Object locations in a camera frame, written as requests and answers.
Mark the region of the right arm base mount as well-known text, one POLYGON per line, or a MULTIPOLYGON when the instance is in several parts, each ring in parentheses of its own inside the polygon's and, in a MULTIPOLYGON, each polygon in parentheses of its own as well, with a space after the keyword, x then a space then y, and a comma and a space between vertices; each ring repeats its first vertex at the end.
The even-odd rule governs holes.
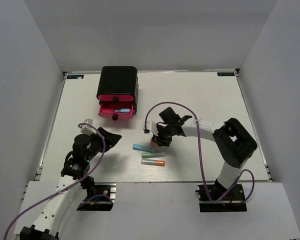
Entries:
POLYGON ((247 211, 246 203, 240 204, 246 198, 242 184, 236 184, 218 203, 209 201, 203 184, 198 185, 195 192, 199 197, 199 210, 201 213, 239 213, 247 211))

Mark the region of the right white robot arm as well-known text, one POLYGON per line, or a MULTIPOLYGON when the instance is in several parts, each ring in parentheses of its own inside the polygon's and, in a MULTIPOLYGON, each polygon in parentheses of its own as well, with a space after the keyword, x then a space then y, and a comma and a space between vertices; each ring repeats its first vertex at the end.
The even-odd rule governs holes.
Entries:
POLYGON ((151 140, 159 147, 169 147, 174 136, 196 137, 198 144, 201 140, 216 144, 224 163, 213 189, 205 192, 212 203, 232 196, 234 186, 246 171, 244 165, 258 148, 244 126, 236 118, 225 122, 209 122, 201 121, 195 113, 180 117, 171 107, 163 110, 159 116, 160 122, 146 119, 143 123, 143 131, 152 133, 151 140))

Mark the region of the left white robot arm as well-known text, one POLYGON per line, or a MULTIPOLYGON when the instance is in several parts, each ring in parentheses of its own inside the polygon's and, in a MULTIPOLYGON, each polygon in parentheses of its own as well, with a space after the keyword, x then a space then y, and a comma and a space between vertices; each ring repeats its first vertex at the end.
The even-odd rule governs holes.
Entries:
POLYGON ((22 228, 21 240, 57 240, 70 212, 83 204, 80 196, 86 200, 109 198, 96 192, 94 178, 90 176, 94 171, 90 161, 97 154, 104 155, 112 149, 122 136, 89 123, 81 123, 79 127, 81 133, 74 138, 72 150, 65 157, 54 193, 41 201, 46 205, 31 226, 22 228))

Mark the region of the blue pen refill tube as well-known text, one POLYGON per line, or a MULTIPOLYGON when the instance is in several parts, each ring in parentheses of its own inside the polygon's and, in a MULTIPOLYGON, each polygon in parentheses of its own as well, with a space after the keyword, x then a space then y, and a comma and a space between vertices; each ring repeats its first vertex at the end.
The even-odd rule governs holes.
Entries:
POLYGON ((120 108, 120 109, 115 109, 115 113, 123 113, 123 114, 129 114, 131 112, 130 108, 120 108))

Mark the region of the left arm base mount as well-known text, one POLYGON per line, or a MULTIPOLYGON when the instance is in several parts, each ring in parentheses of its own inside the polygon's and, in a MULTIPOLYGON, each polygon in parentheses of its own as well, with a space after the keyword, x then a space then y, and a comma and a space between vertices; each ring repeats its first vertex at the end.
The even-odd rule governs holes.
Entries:
POLYGON ((112 210, 116 198, 116 183, 96 182, 87 196, 76 209, 85 212, 109 212, 112 210))

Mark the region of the light blue clear tube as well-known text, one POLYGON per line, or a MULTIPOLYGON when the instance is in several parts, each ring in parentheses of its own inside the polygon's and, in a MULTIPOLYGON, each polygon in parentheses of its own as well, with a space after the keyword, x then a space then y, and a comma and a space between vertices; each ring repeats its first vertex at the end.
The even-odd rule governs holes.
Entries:
POLYGON ((147 152, 147 153, 156 153, 157 150, 151 146, 145 146, 140 144, 133 144, 132 149, 135 151, 147 152))

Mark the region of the pink top drawer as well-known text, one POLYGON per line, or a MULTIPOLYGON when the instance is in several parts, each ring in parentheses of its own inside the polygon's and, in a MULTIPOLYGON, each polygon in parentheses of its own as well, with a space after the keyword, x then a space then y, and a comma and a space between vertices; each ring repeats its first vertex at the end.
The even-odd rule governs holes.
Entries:
POLYGON ((97 99, 102 102, 133 102, 134 96, 126 94, 101 94, 97 99))

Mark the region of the pink drawer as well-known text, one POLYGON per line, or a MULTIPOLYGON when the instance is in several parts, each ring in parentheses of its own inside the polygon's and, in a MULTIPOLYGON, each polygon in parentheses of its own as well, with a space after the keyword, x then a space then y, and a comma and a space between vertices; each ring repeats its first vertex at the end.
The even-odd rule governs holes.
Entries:
POLYGON ((133 102, 122 101, 122 102, 111 102, 111 101, 102 101, 100 103, 100 108, 98 115, 102 118, 117 120, 130 120, 133 118, 133 115, 137 112, 136 107, 133 102), (116 109, 130 109, 130 113, 117 113, 114 112, 116 109))
POLYGON ((102 102, 133 102, 134 96, 126 94, 101 94, 97 99, 102 102))

